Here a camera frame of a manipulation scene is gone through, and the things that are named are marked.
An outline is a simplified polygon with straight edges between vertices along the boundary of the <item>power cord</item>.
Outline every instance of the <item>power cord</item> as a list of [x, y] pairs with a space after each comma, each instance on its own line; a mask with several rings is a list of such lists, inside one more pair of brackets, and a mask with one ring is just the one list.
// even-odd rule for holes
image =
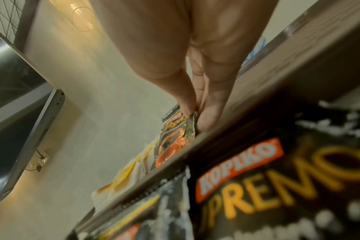
[[[43, 160], [43, 159], [44, 159], [43, 154], [41, 154], [38, 149], [36, 149], [36, 152], [39, 154], [39, 159], [40, 159], [40, 160]], [[29, 169], [25, 168], [25, 170], [32, 172], [32, 171], [37, 170], [38, 168], [42, 168], [42, 167], [41, 167], [40, 165], [38, 165], [38, 166], [36, 166], [34, 169], [29, 170]]]

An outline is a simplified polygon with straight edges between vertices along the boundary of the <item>wire mesh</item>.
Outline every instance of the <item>wire mesh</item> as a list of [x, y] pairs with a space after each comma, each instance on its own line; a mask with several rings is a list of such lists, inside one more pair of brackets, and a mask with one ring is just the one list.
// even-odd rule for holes
[[14, 43], [25, 0], [0, 0], [0, 33]]

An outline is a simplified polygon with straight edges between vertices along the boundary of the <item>flat screen tv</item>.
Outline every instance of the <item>flat screen tv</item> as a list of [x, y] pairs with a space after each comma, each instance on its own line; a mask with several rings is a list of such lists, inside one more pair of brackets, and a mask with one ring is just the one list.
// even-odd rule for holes
[[16, 185], [63, 103], [63, 92], [0, 37], [0, 201]]

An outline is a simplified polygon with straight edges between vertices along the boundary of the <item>hand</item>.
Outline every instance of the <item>hand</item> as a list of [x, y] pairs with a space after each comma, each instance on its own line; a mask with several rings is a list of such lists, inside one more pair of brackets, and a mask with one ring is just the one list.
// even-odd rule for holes
[[[91, 0], [130, 67], [212, 128], [278, 0]], [[188, 56], [193, 82], [184, 69]]]

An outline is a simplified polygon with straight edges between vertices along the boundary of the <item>metal grid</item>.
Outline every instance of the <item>metal grid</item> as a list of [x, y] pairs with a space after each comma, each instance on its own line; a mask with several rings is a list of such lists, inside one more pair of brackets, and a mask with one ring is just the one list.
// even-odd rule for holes
[[0, 33], [14, 43], [25, 0], [0, 0]]

